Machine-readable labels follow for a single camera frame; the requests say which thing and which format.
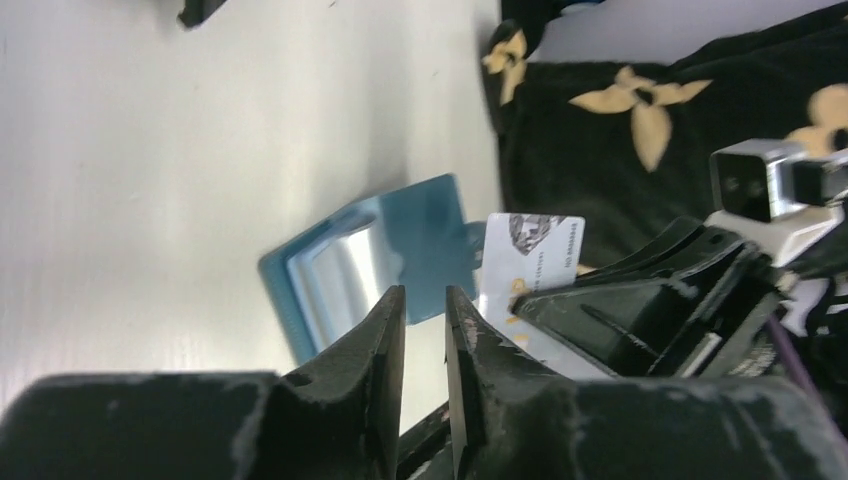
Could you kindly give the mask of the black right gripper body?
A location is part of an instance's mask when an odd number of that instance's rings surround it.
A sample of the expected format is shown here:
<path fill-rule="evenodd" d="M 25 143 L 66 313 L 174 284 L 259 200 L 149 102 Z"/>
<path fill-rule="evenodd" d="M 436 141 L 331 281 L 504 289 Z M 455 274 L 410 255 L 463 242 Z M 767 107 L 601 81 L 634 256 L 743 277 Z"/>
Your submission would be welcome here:
<path fill-rule="evenodd" d="M 651 377 L 728 376 L 784 298 L 785 272 L 753 245 L 741 245 L 706 296 L 649 367 Z"/>

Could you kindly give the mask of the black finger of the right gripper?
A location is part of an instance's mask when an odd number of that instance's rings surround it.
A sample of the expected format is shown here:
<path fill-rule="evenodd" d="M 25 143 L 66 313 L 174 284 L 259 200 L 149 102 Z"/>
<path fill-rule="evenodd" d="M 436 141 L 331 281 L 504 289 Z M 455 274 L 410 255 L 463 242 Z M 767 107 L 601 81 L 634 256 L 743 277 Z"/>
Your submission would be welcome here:
<path fill-rule="evenodd" d="M 713 330 L 745 257 L 740 235 L 680 217 L 632 255 L 522 295 L 511 311 L 613 375 L 674 376 Z"/>

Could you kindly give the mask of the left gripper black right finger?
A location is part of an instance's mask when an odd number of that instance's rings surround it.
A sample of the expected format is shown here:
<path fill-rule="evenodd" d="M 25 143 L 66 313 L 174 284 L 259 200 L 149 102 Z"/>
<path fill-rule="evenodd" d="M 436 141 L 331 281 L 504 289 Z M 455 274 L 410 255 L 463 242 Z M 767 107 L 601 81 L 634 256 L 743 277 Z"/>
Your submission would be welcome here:
<path fill-rule="evenodd" d="M 460 287 L 447 288 L 445 314 L 455 478 L 569 477 L 569 380 L 486 322 Z"/>

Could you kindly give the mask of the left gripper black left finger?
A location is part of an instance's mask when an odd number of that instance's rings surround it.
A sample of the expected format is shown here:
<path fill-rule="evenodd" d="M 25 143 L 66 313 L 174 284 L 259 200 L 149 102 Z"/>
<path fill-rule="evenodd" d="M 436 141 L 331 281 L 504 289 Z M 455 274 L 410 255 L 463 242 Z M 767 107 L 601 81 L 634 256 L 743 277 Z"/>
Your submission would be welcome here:
<path fill-rule="evenodd" d="M 365 318 L 281 382 L 284 479 L 393 479 L 406 296 L 391 286 Z"/>

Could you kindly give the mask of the blue leather card holder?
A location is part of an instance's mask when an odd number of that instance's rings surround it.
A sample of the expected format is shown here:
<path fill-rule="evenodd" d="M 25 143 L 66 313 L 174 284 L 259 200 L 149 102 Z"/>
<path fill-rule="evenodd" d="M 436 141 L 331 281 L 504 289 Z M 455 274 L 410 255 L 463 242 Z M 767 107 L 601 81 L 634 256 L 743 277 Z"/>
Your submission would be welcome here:
<path fill-rule="evenodd" d="M 406 322 L 444 312 L 444 290 L 478 296 L 485 224 L 466 220 L 457 179 L 443 174 L 348 204 L 264 255 L 258 271 L 295 362 L 353 329 L 394 285 Z"/>

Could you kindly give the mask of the black plastic card bin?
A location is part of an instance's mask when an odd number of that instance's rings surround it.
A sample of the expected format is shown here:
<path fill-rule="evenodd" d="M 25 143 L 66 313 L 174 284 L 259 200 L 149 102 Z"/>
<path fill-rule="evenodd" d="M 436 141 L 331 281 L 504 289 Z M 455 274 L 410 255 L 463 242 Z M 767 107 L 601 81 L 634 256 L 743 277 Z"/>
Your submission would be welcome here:
<path fill-rule="evenodd" d="M 194 29 L 208 20 L 226 2 L 227 0 L 184 0 L 177 20 L 185 29 Z"/>

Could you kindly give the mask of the black floral fleece blanket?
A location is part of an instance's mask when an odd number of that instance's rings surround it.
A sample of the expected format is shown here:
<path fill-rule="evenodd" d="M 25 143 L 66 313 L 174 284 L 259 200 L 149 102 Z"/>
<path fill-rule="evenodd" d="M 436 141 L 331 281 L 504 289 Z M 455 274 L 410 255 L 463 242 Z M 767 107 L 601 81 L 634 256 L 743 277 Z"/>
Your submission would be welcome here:
<path fill-rule="evenodd" d="M 773 221 L 750 141 L 784 158 L 847 154 L 847 6 L 713 40 L 672 63 L 541 61 L 502 22 L 481 59 L 504 208 L 580 216 L 581 263 L 612 264 L 680 217 Z"/>

